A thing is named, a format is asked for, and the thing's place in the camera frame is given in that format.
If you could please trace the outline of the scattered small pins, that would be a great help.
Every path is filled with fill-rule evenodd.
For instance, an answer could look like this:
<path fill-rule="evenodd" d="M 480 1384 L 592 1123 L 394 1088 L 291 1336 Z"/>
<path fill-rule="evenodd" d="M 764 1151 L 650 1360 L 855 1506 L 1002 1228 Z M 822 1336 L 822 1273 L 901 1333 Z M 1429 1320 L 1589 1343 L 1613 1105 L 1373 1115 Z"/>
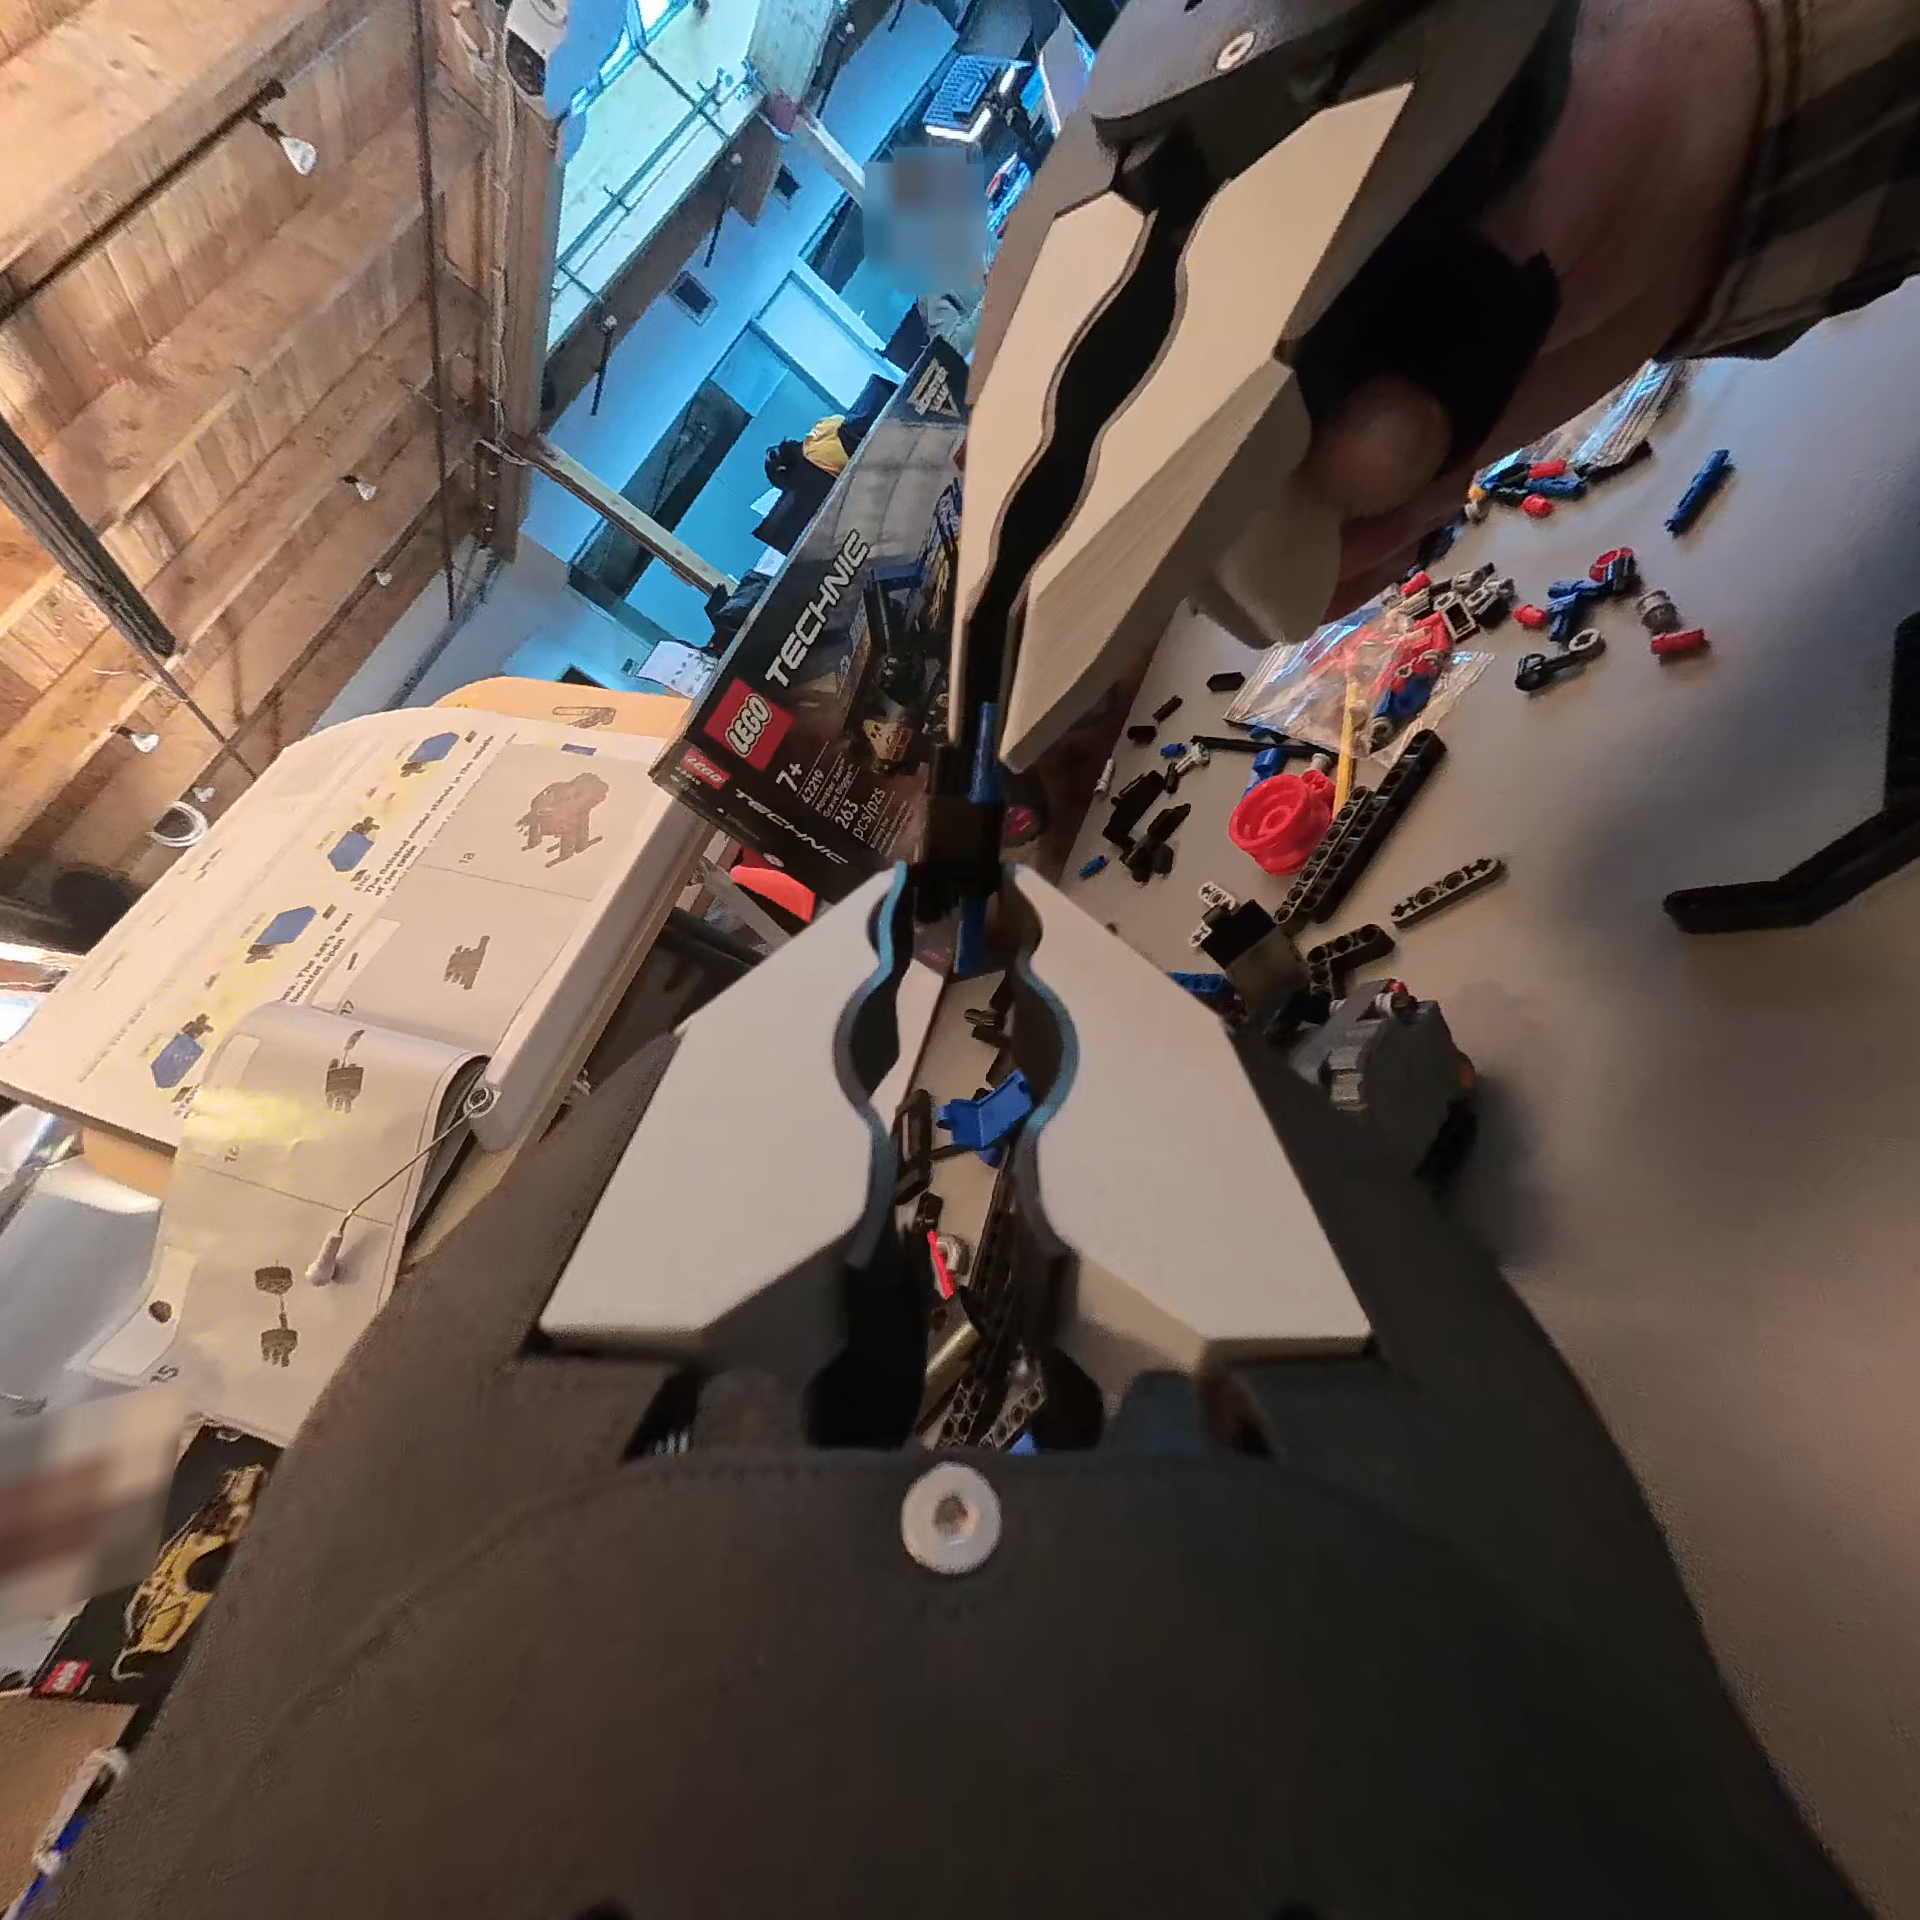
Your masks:
<path fill-rule="evenodd" d="M 1611 610 L 1634 613 L 1646 649 L 1663 666 L 1704 659 L 1711 653 L 1709 629 L 1685 620 L 1676 598 L 1646 577 L 1638 550 L 1626 542 L 1598 550 L 1580 572 L 1551 580 L 1535 598 L 1524 598 L 1515 577 L 1492 562 L 1443 572 L 1443 558 L 1463 530 L 1499 511 L 1548 523 L 1555 511 L 1584 503 L 1598 486 L 1646 465 L 1656 449 L 1654 432 L 1693 389 L 1696 367 L 1699 361 L 1685 355 L 1654 360 L 1572 423 L 1479 465 L 1459 515 L 1422 544 L 1417 566 L 1405 572 L 1384 603 L 1459 646 L 1503 623 L 1520 628 L 1533 635 L 1515 666 L 1521 694 L 1545 691 L 1600 659 L 1608 649 L 1600 618 Z"/>

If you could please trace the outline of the clear bag of small pins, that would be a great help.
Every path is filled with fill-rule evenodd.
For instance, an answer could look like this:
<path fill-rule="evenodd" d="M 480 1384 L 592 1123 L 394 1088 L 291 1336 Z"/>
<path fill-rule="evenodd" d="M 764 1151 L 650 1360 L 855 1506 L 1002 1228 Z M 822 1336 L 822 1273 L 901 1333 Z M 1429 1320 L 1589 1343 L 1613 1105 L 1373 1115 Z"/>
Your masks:
<path fill-rule="evenodd" d="M 1448 618 L 1365 610 L 1331 620 L 1300 646 L 1275 646 L 1261 669 L 1227 697 L 1236 732 L 1281 732 L 1338 755 L 1344 686 L 1373 691 L 1373 726 L 1360 746 L 1361 769 L 1384 769 L 1417 732 L 1435 732 L 1467 687 L 1495 661 L 1475 628 Z"/>

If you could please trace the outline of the black angled long beam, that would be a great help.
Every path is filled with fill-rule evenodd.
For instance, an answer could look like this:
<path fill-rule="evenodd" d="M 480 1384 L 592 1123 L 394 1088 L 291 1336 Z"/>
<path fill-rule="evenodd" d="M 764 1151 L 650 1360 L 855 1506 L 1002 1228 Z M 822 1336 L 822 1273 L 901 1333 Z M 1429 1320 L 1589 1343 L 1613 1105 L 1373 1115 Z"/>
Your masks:
<path fill-rule="evenodd" d="M 1664 893 L 1663 911 L 1688 938 L 1793 931 L 1824 919 L 1914 860 L 1918 613 L 1907 613 L 1892 649 L 1880 806 L 1777 879 L 1682 889 Z"/>

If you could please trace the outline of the grey desk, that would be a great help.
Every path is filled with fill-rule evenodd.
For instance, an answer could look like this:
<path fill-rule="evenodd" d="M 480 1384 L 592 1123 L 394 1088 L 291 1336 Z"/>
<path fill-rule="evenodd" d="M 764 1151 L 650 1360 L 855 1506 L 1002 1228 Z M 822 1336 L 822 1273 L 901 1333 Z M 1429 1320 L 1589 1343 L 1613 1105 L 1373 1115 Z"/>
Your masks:
<path fill-rule="evenodd" d="M 1885 800 L 1918 610 L 1918 287 L 1704 365 L 1649 461 L 1459 544 L 1524 593 L 1638 550 L 1635 610 L 1545 691 L 1506 620 L 1356 904 L 1506 879 L 1397 938 L 1495 1088 L 1469 1216 L 1646 1479 L 1768 1739 L 1918 1803 L 1918 865 L 1807 927 L 1664 896 L 1785 876 Z"/>

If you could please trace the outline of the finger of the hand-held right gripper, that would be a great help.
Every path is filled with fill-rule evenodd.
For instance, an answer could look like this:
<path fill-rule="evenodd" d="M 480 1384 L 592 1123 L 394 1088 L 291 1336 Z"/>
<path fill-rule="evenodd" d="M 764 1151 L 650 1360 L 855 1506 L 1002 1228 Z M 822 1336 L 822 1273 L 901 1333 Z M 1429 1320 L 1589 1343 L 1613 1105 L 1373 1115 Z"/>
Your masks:
<path fill-rule="evenodd" d="M 977 352 L 962 530 L 953 573 L 952 746 L 998 755 L 986 714 L 1014 686 L 1015 756 L 1039 756 L 1140 655 L 1162 620 L 1153 544 L 1129 503 L 1090 509 L 1096 437 L 1126 389 L 1108 352 L 1075 367 L 1129 283 L 1155 283 L 1158 219 L 1104 193 L 1059 216 L 1039 243 L 993 361 Z"/>
<path fill-rule="evenodd" d="M 1242 486 L 1295 473 L 1311 412 L 1281 349 L 1411 95 L 1401 81 L 1324 108 L 1209 198 L 1168 273 L 1129 277 L 1168 290 L 1174 315 L 1023 572 L 1006 768 L 1029 769 L 1155 642 L 1237 535 Z"/>

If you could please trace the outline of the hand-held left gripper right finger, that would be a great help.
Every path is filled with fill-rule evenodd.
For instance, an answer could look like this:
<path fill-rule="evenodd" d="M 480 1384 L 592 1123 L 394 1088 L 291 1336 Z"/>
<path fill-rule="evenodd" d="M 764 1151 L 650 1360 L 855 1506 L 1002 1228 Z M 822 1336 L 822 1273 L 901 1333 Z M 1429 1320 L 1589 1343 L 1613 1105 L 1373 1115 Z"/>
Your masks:
<path fill-rule="evenodd" d="M 1377 1333 L 1236 1034 L 1031 869 L 1010 876 L 1039 1102 L 1015 1151 L 1034 1445 L 1142 1384 L 1375 1355 Z"/>

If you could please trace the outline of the black seven-hole beam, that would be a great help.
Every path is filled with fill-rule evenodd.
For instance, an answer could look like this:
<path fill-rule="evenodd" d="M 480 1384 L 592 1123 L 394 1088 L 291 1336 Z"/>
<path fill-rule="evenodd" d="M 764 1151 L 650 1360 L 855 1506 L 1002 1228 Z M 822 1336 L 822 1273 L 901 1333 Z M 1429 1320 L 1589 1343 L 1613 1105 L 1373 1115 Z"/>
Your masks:
<path fill-rule="evenodd" d="M 1377 814 L 1373 816 L 1373 825 L 1365 828 L 1360 850 L 1352 852 L 1348 869 L 1336 880 L 1330 911 L 1317 923 L 1330 919 L 1344 904 L 1344 896 L 1356 890 L 1360 879 L 1368 871 L 1384 838 L 1396 831 L 1409 806 L 1422 796 L 1427 777 L 1443 764 L 1443 756 L 1448 742 L 1438 732 L 1417 732 L 1401 759 L 1381 777 L 1377 786 L 1373 786 L 1377 793 Z"/>

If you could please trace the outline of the monster truck toy box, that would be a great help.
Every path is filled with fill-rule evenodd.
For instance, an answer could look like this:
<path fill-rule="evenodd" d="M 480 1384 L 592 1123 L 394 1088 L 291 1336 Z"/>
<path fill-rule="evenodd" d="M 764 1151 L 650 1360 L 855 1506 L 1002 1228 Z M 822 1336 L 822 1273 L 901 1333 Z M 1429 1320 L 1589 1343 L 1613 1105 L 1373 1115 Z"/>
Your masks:
<path fill-rule="evenodd" d="M 953 686 L 962 444 L 966 361 L 932 343 L 658 769 L 819 900 L 922 846 Z"/>

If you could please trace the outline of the person's right hand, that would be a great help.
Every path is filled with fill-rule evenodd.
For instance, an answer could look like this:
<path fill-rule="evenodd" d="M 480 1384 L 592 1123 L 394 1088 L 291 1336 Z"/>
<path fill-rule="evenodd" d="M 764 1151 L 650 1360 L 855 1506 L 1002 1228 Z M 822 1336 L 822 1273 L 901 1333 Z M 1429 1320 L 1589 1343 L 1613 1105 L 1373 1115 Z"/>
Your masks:
<path fill-rule="evenodd" d="M 1545 253 L 1558 318 L 1484 449 L 1548 435 L 1682 336 L 1719 273 L 1763 123 L 1752 4 L 1584 4 L 1572 90 L 1533 165 L 1484 223 L 1511 259 Z M 1317 426 L 1302 478 L 1338 511 L 1324 618 L 1401 577 L 1458 511 L 1469 457 L 1443 403 L 1381 377 Z"/>

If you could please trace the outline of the building instruction booklet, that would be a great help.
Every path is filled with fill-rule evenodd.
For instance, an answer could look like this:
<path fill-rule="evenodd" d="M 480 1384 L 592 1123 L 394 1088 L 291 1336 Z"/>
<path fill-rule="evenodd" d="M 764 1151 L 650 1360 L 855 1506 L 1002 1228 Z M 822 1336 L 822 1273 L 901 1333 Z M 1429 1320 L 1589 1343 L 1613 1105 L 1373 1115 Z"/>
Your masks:
<path fill-rule="evenodd" d="M 424 1191 L 564 1062 L 690 828 L 660 744 L 472 709 L 284 749 L 10 1053 L 173 1149 L 141 1306 L 89 1355 L 288 1426 L 390 1297 Z"/>

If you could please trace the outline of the yellow truck toy box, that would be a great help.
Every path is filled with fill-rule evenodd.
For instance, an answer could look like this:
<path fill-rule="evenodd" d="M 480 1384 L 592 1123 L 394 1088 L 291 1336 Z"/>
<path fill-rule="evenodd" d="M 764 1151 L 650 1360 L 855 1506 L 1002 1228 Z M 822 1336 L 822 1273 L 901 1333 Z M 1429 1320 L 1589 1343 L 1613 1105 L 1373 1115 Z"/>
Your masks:
<path fill-rule="evenodd" d="M 168 1691 L 278 1458 L 275 1442 L 232 1426 L 193 1433 L 168 1491 L 155 1559 L 132 1584 L 95 1597 L 58 1646 L 58 1663 L 79 1669 L 75 1699 L 137 1706 Z"/>

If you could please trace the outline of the black flat clip panel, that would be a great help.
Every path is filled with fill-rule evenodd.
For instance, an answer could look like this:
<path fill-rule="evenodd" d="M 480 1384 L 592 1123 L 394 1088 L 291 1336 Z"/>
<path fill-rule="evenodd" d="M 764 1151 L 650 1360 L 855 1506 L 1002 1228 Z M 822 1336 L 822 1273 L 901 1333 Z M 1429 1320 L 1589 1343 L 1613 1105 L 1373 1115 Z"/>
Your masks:
<path fill-rule="evenodd" d="M 1261 900 L 1211 907 L 1199 949 L 1227 977 L 1248 1014 L 1286 1006 L 1311 988 L 1300 946 Z"/>

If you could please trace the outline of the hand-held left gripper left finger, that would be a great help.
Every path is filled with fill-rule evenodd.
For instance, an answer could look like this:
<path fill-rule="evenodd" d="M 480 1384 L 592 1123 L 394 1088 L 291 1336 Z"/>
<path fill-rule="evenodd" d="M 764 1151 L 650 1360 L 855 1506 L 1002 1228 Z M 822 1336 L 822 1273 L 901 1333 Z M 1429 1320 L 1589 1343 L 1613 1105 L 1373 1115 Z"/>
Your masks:
<path fill-rule="evenodd" d="M 913 871 L 884 869 L 676 1027 L 547 1343 L 768 1373 L 811 1440 L 905 1445 L 932 1310 L 876 1090 L 901 1056 L 913 931 Z"/>

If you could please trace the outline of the grey nine-hole beam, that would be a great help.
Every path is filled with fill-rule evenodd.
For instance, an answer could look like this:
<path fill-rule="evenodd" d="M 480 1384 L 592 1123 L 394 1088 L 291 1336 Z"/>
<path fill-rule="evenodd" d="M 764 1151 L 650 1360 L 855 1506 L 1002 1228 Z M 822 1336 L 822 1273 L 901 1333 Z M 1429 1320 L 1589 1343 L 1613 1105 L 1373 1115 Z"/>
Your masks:
<path fill-rule="evenodd" d="M 1330 911 L 1330 896 L 1336 880 L 1352 860 L 1373 816 L 1377 814 L 1377 793 L 1373 786 L 1356 786 L 1344 806 L 1330 821 L 1324 843 L 1311 852 L 1311 860 L 1289 884 L 1286 896 L 1276 907 L 1276 923 L 1285 931 L 1300 931 L 1317 923 Z"/>

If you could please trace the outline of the red wheel rim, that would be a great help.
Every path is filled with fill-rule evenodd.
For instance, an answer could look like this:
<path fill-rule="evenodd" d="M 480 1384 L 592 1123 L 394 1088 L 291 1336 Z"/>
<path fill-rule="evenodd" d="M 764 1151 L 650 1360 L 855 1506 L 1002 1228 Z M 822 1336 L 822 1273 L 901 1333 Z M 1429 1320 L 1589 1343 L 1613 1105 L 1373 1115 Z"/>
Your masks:
<path fill-rule="evenodd" d="M 1324 769 L 1256 781 L 1227 818 L 1227 838 L 1261 871 L 1295 876 L 1325 838 L 1336 816 L 1336 781 Z"/>

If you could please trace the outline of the black bent frame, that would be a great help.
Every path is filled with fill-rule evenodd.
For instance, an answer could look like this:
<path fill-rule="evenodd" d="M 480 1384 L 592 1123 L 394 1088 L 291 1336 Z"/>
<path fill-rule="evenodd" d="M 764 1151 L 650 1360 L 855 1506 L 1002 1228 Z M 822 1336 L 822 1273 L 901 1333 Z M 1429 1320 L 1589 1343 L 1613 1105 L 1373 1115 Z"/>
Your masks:
<path fill-rule="evenodd" d="M 1129 781 L 1101 828 L 1104 850 L 1126 871 L 1134 884 L 1145 884 L 1174 871 L 1174 837 L 1190 818 L 1190 802 L 1179 800 L 1179 768 L 1168 759 Z"/>

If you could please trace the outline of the blue folded panel piece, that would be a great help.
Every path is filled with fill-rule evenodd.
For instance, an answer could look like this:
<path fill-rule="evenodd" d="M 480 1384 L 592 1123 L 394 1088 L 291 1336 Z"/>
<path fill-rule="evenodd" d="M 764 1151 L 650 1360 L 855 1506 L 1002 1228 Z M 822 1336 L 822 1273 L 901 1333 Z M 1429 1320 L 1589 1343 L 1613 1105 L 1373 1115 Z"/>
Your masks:
<path fill-rule="evenodd" d="M 933 1123 L 946 1134 L 953 1151 L 971 1151 L 982 1165 L 998 1165 L 1031 1110 L 1031 1085 L 1027 1071 L 1015 1066 L 991 1090 L 943 1099 L 933 1110 Z"/>

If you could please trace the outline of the dark grey motor block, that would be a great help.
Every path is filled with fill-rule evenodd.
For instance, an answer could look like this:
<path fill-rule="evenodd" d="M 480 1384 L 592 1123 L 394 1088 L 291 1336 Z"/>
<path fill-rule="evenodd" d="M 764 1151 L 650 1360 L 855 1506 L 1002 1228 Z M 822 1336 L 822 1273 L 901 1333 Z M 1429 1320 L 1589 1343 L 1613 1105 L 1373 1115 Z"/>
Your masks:
<path fill-rule="evenodd" d="M 1361 979 L 1286 1046 L 1286 1063 L 1397 1165 L 1443 1189 L 1475 1138 L 1479 1073 L 1438 999 Z"/>

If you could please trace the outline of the black connector assembly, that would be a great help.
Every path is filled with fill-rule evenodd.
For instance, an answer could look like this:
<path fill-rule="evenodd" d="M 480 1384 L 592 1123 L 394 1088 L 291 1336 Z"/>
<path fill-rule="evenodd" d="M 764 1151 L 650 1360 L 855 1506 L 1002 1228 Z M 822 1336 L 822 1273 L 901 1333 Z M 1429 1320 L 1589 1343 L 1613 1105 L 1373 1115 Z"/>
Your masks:
<path fill-rule="evenodd" d="M 998 893 L 1014 855 L 1034 846 L 1053 821 L 1039 772 L 986 764 L 977 796 L 977 756 L 940 744 L 932 759 L 922 850 L 910 860 L 913 923 L 933 927 Z"/>

